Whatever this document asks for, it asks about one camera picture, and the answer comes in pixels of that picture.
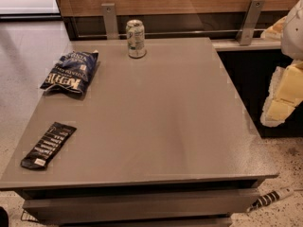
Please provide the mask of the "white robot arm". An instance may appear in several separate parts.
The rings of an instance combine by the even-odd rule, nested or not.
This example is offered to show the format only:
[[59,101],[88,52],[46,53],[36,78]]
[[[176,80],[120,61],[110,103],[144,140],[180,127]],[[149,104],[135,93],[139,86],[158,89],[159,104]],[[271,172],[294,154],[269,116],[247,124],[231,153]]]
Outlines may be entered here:
[[286,68],[276,68],[262,107],[261,124],[277,127],[303,101],[303,0],[263,31],[261,38],[280,41],[281,52],[293,60]]

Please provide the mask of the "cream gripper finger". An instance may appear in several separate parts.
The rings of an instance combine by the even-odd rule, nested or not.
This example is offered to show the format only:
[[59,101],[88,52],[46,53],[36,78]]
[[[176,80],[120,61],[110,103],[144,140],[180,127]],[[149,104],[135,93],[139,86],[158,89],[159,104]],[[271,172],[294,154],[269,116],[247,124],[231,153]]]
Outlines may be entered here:
[[261,39],[280,40],[286,17],[282,17],[272,26],[266,28],[260,35]]
[[277,127],[303,101],[303,61],[293,61],[286,68],[278,66],[268,92],[260,122],[266,127]]

